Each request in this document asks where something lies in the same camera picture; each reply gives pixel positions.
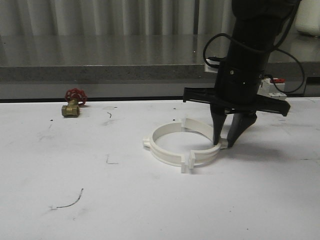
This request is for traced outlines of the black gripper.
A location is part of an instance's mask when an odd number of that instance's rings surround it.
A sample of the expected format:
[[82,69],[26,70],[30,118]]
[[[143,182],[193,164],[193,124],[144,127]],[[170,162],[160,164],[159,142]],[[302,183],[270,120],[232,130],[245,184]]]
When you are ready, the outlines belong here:
[[186,87],[183,101],[210,105],[213,123],[213,144],[217,145],[228,114],[234,114],[227,134],[227,147],[231,148],[241,134],[257,120],[255,112],[287,116],[290,104],[258,94],[262,71],[245,71],[230,66],[226,58],[215,65],[217,76],[213,88]]

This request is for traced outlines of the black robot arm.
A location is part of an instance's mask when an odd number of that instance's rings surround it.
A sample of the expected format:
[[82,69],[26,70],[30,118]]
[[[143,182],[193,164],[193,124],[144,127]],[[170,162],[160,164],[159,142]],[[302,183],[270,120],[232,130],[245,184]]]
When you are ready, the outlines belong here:
[[234,0],[235,25],[227,55],[215,58],[213,88],[185,88],[184,101],[207,103],[213,122],[213,144],[220,141],[227,115],[233,119],[227,134],[232,147],[257,119],[258,111],[286,116],[290,105],[259,95],[270,53],[285,40],[300,2],[298,0]]

